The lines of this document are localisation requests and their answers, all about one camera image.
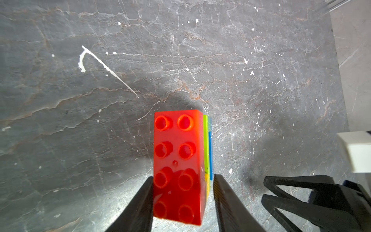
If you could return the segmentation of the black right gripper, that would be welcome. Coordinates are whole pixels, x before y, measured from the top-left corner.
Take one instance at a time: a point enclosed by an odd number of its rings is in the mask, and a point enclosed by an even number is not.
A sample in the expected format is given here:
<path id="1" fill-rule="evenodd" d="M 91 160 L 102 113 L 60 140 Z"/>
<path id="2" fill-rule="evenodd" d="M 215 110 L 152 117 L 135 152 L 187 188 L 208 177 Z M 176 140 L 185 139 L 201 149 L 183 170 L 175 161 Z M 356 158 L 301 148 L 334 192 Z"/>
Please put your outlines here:
<path id="1" fill-rule="evenodd" d="M 321 232 L 369 232 L 371 230 L 371 198 L 363 186 L 352 181 L 335 184 L 330 176 L 272 177 L 263 182 L 273 195 L 261 200 L 266 210 L 288 232 L 301 229 L 280 210 L 288 211 L 319 227 Z M 308 203 L 278 187 L 291 186 L 313 189 Z"/>

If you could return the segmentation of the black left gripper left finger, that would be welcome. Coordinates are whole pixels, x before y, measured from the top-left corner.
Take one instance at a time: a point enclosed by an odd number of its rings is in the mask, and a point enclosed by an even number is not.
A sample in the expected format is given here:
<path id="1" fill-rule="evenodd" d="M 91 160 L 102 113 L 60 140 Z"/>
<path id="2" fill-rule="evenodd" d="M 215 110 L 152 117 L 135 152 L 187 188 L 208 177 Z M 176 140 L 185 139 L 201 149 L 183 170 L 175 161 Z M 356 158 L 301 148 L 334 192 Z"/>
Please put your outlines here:
<path id="1" fill-rule="evenodd" d="M 149 177 L 108 232 L 149 232 L 153 222 L 153 177 Z"/>

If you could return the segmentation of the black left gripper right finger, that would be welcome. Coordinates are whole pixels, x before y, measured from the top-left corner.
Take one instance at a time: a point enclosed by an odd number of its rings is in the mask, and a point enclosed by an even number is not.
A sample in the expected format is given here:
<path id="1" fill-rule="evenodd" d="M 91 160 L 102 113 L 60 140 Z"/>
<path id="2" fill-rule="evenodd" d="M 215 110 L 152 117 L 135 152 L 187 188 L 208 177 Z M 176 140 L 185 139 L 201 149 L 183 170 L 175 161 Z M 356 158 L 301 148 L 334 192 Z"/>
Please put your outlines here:
<path id="1" fill-rule="evenodd" d="M 214 175 L 213 193 L 220 232 L 263 232 L 225 178 Z"/>

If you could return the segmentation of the red lego brick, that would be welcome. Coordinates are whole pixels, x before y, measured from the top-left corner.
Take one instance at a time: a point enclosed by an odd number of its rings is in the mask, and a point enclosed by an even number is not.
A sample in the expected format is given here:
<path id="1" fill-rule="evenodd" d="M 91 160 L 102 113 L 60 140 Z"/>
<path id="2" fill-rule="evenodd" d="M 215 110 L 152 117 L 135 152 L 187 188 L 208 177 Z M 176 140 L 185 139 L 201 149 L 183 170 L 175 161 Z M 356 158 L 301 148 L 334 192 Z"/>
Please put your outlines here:
<path id="1" fill-rule="evenodd" d="M 207 184 L 199 110 L 155 113 L 153 183 L 155 217 L 202 224 Z"/>

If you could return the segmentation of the yellow lego piece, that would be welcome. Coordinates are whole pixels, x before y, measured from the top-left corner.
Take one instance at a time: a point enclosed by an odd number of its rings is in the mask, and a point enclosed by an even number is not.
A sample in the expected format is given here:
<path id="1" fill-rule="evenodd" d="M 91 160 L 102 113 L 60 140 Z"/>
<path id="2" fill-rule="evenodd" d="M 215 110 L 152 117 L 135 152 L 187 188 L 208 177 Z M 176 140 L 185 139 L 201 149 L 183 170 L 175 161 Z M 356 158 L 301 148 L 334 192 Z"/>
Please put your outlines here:
<path id="1" fill-rule="evenodd" d="M 208 201 L 209 195 L 210 195 L 210 175 L 208 173 L 205 173 L 205 189 L 206 189 L 206 200 Z"/>

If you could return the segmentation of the lime green lego plate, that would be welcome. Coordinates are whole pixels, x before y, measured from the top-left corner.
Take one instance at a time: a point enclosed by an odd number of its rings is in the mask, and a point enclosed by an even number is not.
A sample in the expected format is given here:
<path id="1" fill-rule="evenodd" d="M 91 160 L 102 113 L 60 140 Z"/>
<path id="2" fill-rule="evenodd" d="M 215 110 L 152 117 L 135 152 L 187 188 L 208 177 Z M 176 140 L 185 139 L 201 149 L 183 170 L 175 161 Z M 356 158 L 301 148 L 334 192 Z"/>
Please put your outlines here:
<path id="1" fill-rule="evenodd" d="M 206 178 L 206 180 L 210 180 L 209 125 L 208 125 L 208 116 L 207 115 L 203 115 L 203 142 L 204 142 L 205 178 Z"/>

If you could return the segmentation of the blue lego brick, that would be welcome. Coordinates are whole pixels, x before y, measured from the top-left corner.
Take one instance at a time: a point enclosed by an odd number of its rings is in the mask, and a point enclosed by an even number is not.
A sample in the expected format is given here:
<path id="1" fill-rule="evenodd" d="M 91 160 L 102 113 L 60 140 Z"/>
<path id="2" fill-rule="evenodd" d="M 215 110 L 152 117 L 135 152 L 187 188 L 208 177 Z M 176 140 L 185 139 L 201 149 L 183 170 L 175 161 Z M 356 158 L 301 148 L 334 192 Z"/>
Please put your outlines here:
<path id="1" fill-rule="evenodd" d="M 209 141 L 209 166 L 210 180 L 214 178 L 214 162 L 213 162 L 213 142 L 212 142 L 212 119 L 208 117 L 208 141 Z"/>

